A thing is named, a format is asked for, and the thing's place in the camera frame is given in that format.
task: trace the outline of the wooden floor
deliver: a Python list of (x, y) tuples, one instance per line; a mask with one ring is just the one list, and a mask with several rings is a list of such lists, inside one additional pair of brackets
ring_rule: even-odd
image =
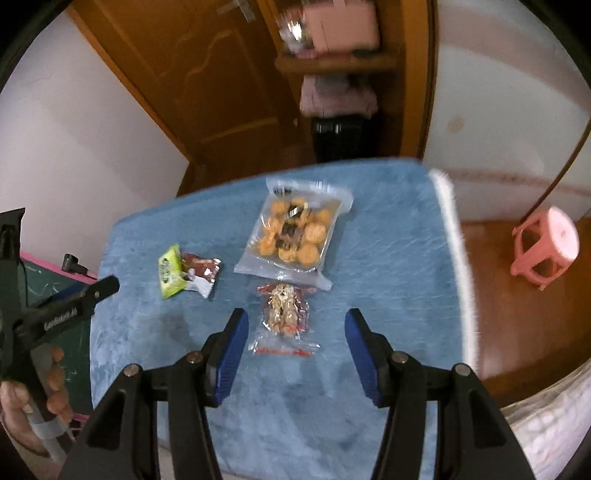
[(515, 223), (462, 225), (479, 316), (479, 376), (501, 406), (591, 358), (591, 219), (577, 224), (579, 257), (544, 291), (509, 274)]

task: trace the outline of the blue blanket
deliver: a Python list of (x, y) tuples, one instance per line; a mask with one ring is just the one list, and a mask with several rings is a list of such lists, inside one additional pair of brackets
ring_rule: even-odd
[[(345, 342), (345, 312), (360, 308), (372, 330), (427, 365), (450, 368), (462, 360), (459, 299), (436, 193), (413, 161), (355, 161), (280, 176), (347, 187), (355, 201), (329, 247), (324, 273), (333, 288), (309, 298), (310, 337), (322, 349), (311, 358), (245, 352), (230, 397), (207, 411), (220, 467), (263, 480), (370, 478), (387, 411), (363, 396)], [(256, 177), (115, 225), (99, 274), (117, 275), (121, 290), (98, 305), (92, 321), (95, 405), (126, 364), (172, 364), (221, 330), (235, 307), (246, 309), (253, 334), (261, 308), (255, 289), (267, 280), (232, 269), (266, 195), (265, 179)], [(190, 291), (162, 299), (157, 258), (176, 242), (224, 262), (213, 299)], [(158, 437), (167, 443), (165, 406)], [(432, 478), (435, 445), (430, 408), (421, 478)]]

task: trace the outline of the small snack packet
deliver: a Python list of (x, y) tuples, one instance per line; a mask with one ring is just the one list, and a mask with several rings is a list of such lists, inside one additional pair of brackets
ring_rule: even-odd
[(306, 339), (309, 331), (309, 306), (304, 291), (286, 283), (267, 284), (257, 289), (263, 295), (261, 322), (249, 350), (255, 354), (311, 356), (320, 348)]
[(330, 290), (322, 274), (337, 217), (353, 194), (321, 181), (267, 179), (269, 194), (235, 273)]
[(181, 249), (178, 244), (171, 245), (158, 259), (158, 277), (162, 296), (167, 299), (180, 292), (187, 282), (181, 269)]
[(185, 290), (198, 291), (204, 299), (209, 297), (222, 261), (219, 258), (201, 258), (185, 253), (183, 255), (183, 277), (186, 280)]

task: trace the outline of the clear plastic bag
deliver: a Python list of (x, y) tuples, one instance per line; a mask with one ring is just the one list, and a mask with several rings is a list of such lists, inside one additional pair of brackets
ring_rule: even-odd
[(304, 292), (314, 288), (298, 288), (290, 284), (268, 284), (257, 289), (264, 297), (261, 321), (249, 350), (255, 354), (311, 356), (320, 348), (308, 339), (309, 306)]
[(320, 181), (267, 179), (269, 195), (234, 272), (330, 290), (322, 274), (336, 219), (353, 194)]

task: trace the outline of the chocolate wrapper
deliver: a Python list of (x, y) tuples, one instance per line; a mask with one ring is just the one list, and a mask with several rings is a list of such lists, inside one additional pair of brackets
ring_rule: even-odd
[(204, 299), (208, 298), (215, 285), (222, 261), (219, 258), (202, 258), (185, 253), (183, 255), (183, 277), (185, 290), (198, 291)]

